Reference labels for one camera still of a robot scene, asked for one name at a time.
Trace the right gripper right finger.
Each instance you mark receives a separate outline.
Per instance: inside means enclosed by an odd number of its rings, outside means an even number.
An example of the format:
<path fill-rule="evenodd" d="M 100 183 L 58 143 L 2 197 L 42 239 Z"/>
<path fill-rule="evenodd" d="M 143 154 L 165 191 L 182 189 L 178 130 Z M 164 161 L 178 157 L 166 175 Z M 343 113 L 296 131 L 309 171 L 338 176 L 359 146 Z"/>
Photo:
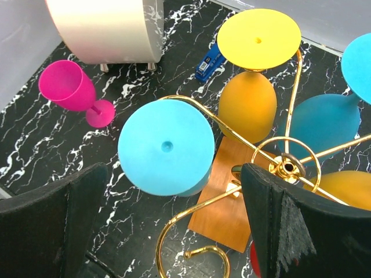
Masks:
<path fill-rule="evenodd" d="M 291 185 L 256 164 L 241 168 L 262 277 L 369 277 L 370 212 Z"/>

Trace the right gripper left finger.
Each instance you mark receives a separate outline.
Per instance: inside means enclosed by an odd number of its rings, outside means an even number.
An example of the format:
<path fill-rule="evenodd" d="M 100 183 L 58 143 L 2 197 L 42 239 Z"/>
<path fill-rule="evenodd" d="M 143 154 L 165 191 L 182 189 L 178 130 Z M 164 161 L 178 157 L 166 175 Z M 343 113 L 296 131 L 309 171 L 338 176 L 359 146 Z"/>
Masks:
<path fill-rule="evenodd" d="M 77 277 L 108 178 L 96 163 L 1 200 L 1 277 Z"/>

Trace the red wine glass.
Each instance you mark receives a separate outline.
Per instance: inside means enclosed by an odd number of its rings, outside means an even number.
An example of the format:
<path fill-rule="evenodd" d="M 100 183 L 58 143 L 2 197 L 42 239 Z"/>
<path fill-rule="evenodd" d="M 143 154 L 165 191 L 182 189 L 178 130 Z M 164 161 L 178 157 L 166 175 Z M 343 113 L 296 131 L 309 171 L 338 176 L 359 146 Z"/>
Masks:
<path fill-rule="evenodd" d="M 252 244 L 251 244 L 251 247 L 250 247 L 250 262 L 252 264 L 252 269 L 253 269 L 255 275 L 258 278 L 261 278 L 260 267 L 259 267 L 259 262 L 258 262 L 258 258 L 257 258 L 257 253 L 256 253 L 254 240 L 252 241 Z"/>

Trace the light blue wine glass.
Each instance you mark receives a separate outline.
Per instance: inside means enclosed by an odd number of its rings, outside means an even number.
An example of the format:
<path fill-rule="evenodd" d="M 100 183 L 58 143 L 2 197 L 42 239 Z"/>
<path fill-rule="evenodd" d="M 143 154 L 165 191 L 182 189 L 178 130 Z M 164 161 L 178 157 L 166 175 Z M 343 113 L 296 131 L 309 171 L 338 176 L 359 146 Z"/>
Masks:
<path fill-rule="evenodd" d="M 192 196 L 209 181 L 214 134 L 206 118 L 180 100 L 157 100 L 135 111 L 118 140 L 127 179 L 156 196 Z"/>

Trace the pink wine glass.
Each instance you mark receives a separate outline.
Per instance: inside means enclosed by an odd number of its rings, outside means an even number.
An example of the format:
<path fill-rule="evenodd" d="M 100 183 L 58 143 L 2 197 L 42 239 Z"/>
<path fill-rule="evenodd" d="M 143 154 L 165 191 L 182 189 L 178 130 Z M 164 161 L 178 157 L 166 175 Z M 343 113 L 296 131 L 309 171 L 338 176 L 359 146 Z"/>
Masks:
<path fill-rule="evenodd" d="M 51 63 L 38 81 L 40 93 L 58 106 L 84 112 L 88 124 L 95 128 L 108 126 L 114 119 L 115 107 L 107 100 L 98 100 L 93 82 L 82 68 L 70 60 Z"/>

